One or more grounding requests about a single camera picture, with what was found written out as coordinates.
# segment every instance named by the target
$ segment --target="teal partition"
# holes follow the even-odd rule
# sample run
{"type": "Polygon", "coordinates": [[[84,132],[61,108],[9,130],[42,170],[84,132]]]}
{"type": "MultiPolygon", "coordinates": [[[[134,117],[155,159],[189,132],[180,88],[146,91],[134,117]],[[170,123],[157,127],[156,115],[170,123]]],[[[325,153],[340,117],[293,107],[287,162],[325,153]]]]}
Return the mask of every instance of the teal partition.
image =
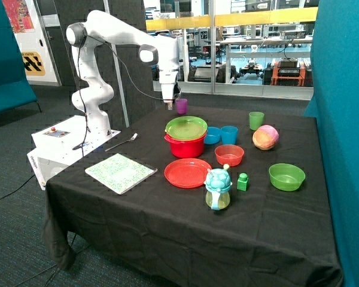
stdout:
{"type": "Polygon", "coordinates": [[[36,101],[26,79],[19,46],[0,0],[0,112],[36,101]]]}
{"type": "Polygon", "coordinates": [[[359,0],[320,1],[312,44],[314,96],[344,286],[359,286],[359,0]]]}

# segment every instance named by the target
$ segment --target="blue bowl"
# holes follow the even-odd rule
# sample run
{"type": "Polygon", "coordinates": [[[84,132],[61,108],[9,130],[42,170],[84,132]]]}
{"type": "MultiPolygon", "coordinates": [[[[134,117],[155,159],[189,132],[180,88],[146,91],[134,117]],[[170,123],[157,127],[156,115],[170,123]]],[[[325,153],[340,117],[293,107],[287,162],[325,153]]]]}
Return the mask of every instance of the blue bowl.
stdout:
{"type": "Polygon", "coordinates": [[[219,142],[221,139],[221,129],[218,127],[208,127],[204,143],[207,145],[213,145],[219,142]]]}

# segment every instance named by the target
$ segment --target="purple cup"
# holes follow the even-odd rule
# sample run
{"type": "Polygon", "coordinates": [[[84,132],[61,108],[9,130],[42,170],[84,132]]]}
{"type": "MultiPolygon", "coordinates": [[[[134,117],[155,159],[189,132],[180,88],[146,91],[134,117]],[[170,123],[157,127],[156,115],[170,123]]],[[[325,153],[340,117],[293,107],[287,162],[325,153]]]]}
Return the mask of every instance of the purple cup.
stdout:
{"type": "Polygon", "coordinates": [[[177,99],[175,100],[175,107],[177,109],[177,113],[180,115],[184,115],[187,112],[187,99],[177,99]]]}

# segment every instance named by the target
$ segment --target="red plate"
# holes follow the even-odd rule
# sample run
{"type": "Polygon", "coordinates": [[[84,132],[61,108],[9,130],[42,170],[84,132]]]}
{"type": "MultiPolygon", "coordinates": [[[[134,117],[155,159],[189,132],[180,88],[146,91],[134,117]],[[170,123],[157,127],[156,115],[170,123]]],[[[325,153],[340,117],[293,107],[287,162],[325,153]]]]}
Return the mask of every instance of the red plate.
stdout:
{"type": "Polygon", "coordinates": [[[210,164],[203,160],[182,158],[166,166],[165,177],[176,187],[200,187],[206,179],[208,169],[211,169],[210,164]]]}

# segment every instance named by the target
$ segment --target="gray carpet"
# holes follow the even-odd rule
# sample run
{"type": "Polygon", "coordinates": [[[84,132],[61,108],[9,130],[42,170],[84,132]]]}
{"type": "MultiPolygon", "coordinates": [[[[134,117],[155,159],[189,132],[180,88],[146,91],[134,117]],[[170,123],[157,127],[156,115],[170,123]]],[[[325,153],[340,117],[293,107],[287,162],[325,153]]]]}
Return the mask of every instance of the gray carpet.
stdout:
{"type": "MultiPolygon", "coordinates": [[[[80,114],[71,104],[69,87],[33,87],[35,103],[0,113],[0,198],[22,186],[32,175],[26,154],[34,148],[31,134],[80,114]]],[[[186,95],[192,105],[261,110],[301,115],[307,102],[186,95]]],[[[81,251],[70,272],[57,270],[41,241],[44,192],[33,177],[21,189],[0,200],[0,286],[176,286],[88,247],[77,236],[73,249],[81,251]]],[[[69,241],[74,234],[69,234],[69,241]]]]}

